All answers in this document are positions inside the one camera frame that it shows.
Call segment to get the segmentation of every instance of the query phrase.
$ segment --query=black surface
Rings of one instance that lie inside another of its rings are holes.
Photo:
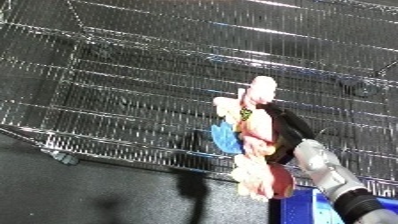
[[[267,223],[267,204],[192,173],[68,167],[1,137],[0,223]]]

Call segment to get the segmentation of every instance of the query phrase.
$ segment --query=stuffed toy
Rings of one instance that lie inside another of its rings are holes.
[[[213,100],[217,115],[223,118],[220,126],[211,127],[214,143],[221,151],[235,154],[231,177],[239,182],[238,193],[261,201],[290,197],[295,185],[283,165],[268,163],[264,157],[275,153],[278,136],[274,136],[271,116],[257,105],[271,103],[276,87],[271,77],[258,76],[247,90],[238,90],[236,99]]]

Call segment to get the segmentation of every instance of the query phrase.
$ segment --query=metal wire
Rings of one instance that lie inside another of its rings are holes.
[[[276,102],[303,116],[369,188],[397,194],[397,7],[32,2],[2,7],[0,124],[38,133],[43,148],[228,180],[232,160],[209,134],[218,122],[211,100],[267,75],[279,84]],[[311,186],[294,162],[288,168]]]

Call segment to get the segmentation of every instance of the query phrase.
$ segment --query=metal grid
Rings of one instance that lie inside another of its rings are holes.
[[[5,1],[1,127],[86,159],[228,179],[211,100],[267,75],[281,106],[394,197],[398,8],[367,2]]]

